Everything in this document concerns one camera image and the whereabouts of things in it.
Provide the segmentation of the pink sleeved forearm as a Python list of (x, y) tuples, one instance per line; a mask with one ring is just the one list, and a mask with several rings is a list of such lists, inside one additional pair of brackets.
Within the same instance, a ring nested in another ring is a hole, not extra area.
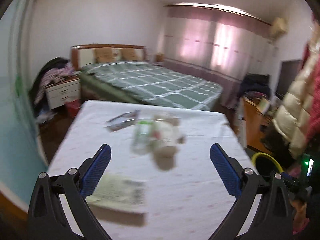
[(305, 230), (309, 222), (310, 219), (305, 218), (299, 224), (295, 224), (293, 227), (293, 235), (301, 233), (303, 230)]

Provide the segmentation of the person right hand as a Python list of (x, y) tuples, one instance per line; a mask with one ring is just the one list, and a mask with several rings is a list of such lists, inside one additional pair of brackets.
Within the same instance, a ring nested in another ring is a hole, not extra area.
[(302, 223), (306, 219), (306, 202), (301, 202), (300, 200), (291, 200), (291, 205), (295, 208), (296, 214), (294, 217), (295, 223)]

